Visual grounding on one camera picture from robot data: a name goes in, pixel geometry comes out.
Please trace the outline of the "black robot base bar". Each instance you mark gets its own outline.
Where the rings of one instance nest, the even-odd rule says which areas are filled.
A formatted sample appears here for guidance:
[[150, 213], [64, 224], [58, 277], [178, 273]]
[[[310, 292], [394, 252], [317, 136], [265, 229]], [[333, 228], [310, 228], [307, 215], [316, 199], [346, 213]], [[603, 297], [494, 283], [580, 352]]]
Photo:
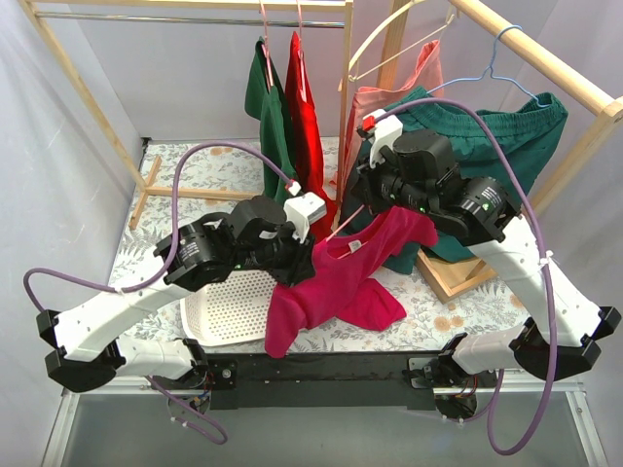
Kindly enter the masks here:
[[456, 402], [453, 393], [466, 382], [478, 389], [495, 386], [488, 371], [452, 381], [436, 369], [430, 351], [293, 353], [282, 359], [266, 354], [216, 353], [207, 367], [188, 377], [156, 377], [169, 391], [206, 391], [213, 410], [246, 408], [400, 407], [435, 411], [451, 417], [476, 409], [470, 389]]

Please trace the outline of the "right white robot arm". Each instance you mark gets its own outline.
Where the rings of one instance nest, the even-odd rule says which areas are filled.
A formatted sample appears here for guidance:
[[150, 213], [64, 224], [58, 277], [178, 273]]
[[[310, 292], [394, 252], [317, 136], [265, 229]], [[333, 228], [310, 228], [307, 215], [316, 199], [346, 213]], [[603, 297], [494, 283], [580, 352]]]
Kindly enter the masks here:
[[453, 337], [419, 376], [459, 387], [494, 369], [556, 380], [591, 370], [602, 354], [598, 341], [621, 315], [587, 299], [539, 253], [516, 199], [494, 178], [463, 176], [450, 140], [432, 130], [359, 134], [370, 148], [358, 159], [352, 194], [375, 214], [399, 206], [426, 216], [492, 268], [530, 315], [505, 331]]

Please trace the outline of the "magenta t shirt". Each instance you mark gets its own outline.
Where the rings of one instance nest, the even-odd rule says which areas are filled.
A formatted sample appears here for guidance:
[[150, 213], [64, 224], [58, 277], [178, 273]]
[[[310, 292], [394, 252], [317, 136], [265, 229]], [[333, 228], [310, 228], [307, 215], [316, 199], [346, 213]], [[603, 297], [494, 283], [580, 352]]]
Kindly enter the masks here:
[[426, 216], [402, 207], [378, 215], [359, 233], [325, 238], [312, 251], [315, 276], [274, 288], [268, 309], [264, 348], [282, 358], [303, 329], [332, 318], [381, 332], [406, 317], [406, 310], [372, 277], [405, 244], [433, 246], [438, 241]]

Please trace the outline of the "pink wire hanger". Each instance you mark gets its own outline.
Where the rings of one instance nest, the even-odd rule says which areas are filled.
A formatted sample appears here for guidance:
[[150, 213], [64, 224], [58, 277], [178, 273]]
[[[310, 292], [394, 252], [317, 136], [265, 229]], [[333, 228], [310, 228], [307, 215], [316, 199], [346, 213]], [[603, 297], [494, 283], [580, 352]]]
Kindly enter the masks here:
[[328, 254], [328, 255], [329, 255], [332, 259], [334, 259], [334, 260], [337, 260], [338, 258], [339, 258], [339, 259], [343, 259], [343, 258], [345, 258], [346, 256], [348, 256], [348, 255], [351, 255], [351, 254], [355, 253], [356, 251], [358, 251], [358, 250], [359, 250], [359, 249], [360, 249], [360, 248], [364, 245], [364, 243], [363, 243], [363, 242], [361, 242], [360, 240], [356, 239], [356, 240], [351, 241], [351, 242], [348, 244], [348, 251], [346, 251], [343, 255], [339, 256], [338, 258], [337, 258], [337, 257], [334, 257], [334, 256], [332, 256], [332, 255], [330, 254], [330, 246], [331, 246], [331, 242], [333, 241], [333, 239], [334, 239], [335, 237], [337, 237], [337, 236], [338, 236], [338, 234], [339, 234], [339, 233], [341, 233], [341, 232], [344, 230], [344, 228], [345, 228], [348, 224], [350, 224], [350, 223], [352, 222], [352, 220], [353, 220], [353, 219], [355, 219], [355, 218], [359, 215], [359, 213], [363, 210], [363, 208], [364, 208], [364, 207], [365, 207], [365, 205], [364, 205], [364, 204], [361, 204], [361, 205], [360, 205], [360, 206], [359, 206], [359, 207], [358, 207], [358, 208], [357, 208], [357, 209], [356, 209], [356, 210], [355, 210], [355, 211], [354, 211], [354, 212], [353, 212], [353, 213], [352, 213], [352, 214], [351, 214], [348, 218], [346, 218], [346, 220], [345, 220], [344, 222], [342, 222], [342, 223], [341, 223], [341, 224], [340, 224], [340, 225], [339, 225], [339, 226], [338, 226], [338, 227], [337, 227], [337, 228], [336, 228], [336, 229], [335, 229], [335, 230], [334, 230], [334, 231], [333, 231], [333, 232], [332, 232], [329, 236], [327, 236], [327, 237], [325, 238], [325, 242], [326, 242], [326, 244], [327, 244], [327, 246], [326, 246], [326, 251], [327, 251], [327, 254]]

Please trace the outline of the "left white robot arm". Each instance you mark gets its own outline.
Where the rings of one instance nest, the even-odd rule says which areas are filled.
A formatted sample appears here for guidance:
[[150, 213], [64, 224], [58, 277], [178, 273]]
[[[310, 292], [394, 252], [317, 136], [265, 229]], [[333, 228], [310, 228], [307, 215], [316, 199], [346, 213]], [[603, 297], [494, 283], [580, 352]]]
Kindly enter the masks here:
[[313, 277], [311, 226], [325, 213], [324, 201], [312, 193], [284, 204], [256, 196], [229, 213], [207, 213], [174, 229], [144, 264], [149, 269], [171, 259], [154, 283], [135, 292], [101, 292], [72, 309], [47, 309], [37, 316], [39, 335], [53, 349], [45, 358], [48, 377], [75, 393], [120, 376], [200, 387], [212, 371], [197, 341], [138, 340], [126, 330], [165, 305], [226, 281], [232, 272], [265, 271], [286, 286]]

